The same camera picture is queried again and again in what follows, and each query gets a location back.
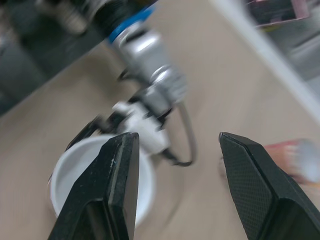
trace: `textured gripper pad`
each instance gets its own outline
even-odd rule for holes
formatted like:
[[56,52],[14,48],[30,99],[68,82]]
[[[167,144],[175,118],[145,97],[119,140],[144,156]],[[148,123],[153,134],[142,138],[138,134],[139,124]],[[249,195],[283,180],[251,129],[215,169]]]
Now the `textured gripper pad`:
[[260,144],[219,136],[230,193],[249,240],[320,240],[320,212]]
[[273,196],[241,145],[225,139],[223,159],[230,192],[248,240],[257,240],[272,208]]

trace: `white cup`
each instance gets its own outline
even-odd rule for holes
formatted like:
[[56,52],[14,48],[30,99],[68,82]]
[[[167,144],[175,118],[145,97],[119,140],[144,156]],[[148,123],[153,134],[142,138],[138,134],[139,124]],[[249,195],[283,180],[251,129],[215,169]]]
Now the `white cup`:
[[[73,145],[59,158],[49,179],[49,195],[58,216],[69,192],[92,161],[97,157],[101,147],[113,135],[104,134],[81,140]],[[149,156],[140,148],[138,197],[135,216],[135,228],[150,212],[156,195],[156,175]]]

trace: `beige floor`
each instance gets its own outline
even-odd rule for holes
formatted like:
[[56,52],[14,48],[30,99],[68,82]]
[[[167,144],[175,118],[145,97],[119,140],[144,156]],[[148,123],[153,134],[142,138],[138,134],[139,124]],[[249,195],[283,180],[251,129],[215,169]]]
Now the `beige floor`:
[[[261,144],[294,138],[320,144],[320,128],[206,0],[160,0],[149,23],[187,75],[199,156],[189,168],[156,166],[156,202],[135,238],[245,240],[218,173],[219,132]],[[88,121],[134,92],[132,83],[115,82],[119,70],[110,59],[99,46],[0,119],[1,239],[48,237],[55,217],[47,180],[59,156]],[[181,153],[187,146],[179,121],[174,114],[168,129]]]

